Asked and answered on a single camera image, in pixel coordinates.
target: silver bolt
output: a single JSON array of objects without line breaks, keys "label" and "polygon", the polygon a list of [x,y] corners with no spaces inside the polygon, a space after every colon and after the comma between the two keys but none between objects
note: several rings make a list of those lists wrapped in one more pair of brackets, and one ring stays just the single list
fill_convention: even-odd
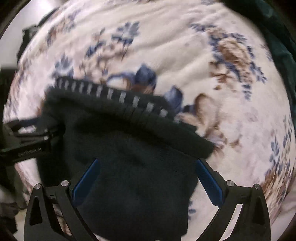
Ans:
[{"label": "silver bolt", "polygon": [[233,186],[234,186],[234,181],[228,180],[228,181],[226,182],[226,184],[227,184],[228,186],[230,186],[230,187],[233,187]]},{"label": "silver bolt", "polygon": [[257,183],[254,185],[254,187],[255,187],[257,190],[260,190],[260,189],[261,189],[261,186],[260,186],[259,184],[257,184]]},{"label": "silver bolt", "polygon": [[61,182],[61,185],[62,185],[63,187],[68,186],[68,184],[69,184],[69,181],[68,181],[68,180],[65,180],[65,181],[62,181],[62,182]]},{"label": "silver bolt", "polygon": [[36,190],[38,190],[39,188],[41,188],[41,185],[38,183],[38,184],[35,185],[34,188],[35,188]]}]

